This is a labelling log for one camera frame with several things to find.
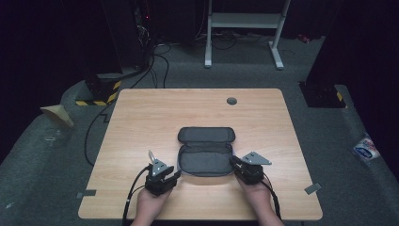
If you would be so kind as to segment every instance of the blue and white package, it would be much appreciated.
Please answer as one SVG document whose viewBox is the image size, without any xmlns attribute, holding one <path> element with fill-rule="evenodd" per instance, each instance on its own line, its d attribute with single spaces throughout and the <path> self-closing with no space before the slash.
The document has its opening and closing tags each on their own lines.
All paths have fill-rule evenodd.
<svg viewBox="0 0 399 226">
<path fill-rule="evenodd" d="M 359 143 L 353 148 L 354 155 L 358 156 L 360 160 L 365 163 L 370 163 L 371 160 L 380 156 L 371 138 L 366 134 Z"/>
</svg>

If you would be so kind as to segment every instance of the black case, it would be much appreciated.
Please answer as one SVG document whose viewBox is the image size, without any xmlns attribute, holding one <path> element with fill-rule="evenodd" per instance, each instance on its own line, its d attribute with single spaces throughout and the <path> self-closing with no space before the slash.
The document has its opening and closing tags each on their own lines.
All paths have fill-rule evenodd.
<svg viewBox="0 0 399 226">
<path fill-rule="evenodd" d="M 235 133 L 230 127 L 184 127 L 178 139 L 178 167 L 200 177 L 224 176 L 232 173 L 229 159 Z"/>
</svg>

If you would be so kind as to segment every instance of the hand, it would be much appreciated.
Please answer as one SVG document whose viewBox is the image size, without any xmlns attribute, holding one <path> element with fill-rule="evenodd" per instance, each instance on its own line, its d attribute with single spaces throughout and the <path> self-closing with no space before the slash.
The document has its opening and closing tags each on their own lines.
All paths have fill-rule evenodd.
<svg viewBox="0 0 399 226">
<path fill-rule="evenodd" d="M 136 218 L 132 226 L 150 226 L 161 213 L 162 207 L 171 192 L 172 189 L 157 197 L 143 188 L 137 196 Z"/>
<path fill-rule="evenodd" d="M 246 185 L 241 179 L 235 177 L 244 189 L 247 201 L 249 202 L 252 209 L 258 218 L 258 222 L 261 226 L 281 226 L 283 223 L 277 217 L 276 213 L 273 211 L 272 205 L 270 203 L 271 193 L 266 186 L 261 183 L 256 185 Z M 263 178 L 263 181 L 270 186 L 268 180 Z"/>
</svg>

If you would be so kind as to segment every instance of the black stand base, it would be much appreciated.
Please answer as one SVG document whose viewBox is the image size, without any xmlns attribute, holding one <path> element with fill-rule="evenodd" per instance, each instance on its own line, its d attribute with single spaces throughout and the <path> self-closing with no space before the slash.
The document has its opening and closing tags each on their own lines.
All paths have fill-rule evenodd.
<svg viewBox="0 0 399 226">
<path fill-rule="evenodd" d="M 308 107 L 321 108 L 345 108 L 343 96 L 334 86 L 309 85 L 306 82 L 299 83 L 302 94 Z"/>
<path fill-rule="evenodd" d="M 117 97 L 120 81 L 102 82 L 99 89 L 90 89 L 85 83 L 75 98 L 77 105 L 110 105 Z"/>
</svg>

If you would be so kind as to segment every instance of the wooden table top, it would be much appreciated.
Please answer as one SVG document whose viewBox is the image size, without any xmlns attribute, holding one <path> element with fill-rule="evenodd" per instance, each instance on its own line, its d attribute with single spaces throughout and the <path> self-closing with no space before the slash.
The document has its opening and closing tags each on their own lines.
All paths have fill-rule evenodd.
<svg viewBox="0 0 399 226">
<path fill-rule="evenodd" d="M 233 97 L 236 105 L 229 105 Z M 323 213 L 282 93 L 278 89 L 124 89 L 116 102 L 85 196 L 81 218 L 122 218 L 129 189 L 151 162 L 148 151 L 177 166 L 185 126 L 231 127 L 237 156 L 256 152 L 272 162 L 263 166 L 287 220 L 317 220 Z M 145 172 L 136 187 L 143 186 Z M 136 194 L 128 218 L 136 215 Z M 233 175 L 182 175 L 158 219 L 256 219 Z"/>
</svg>

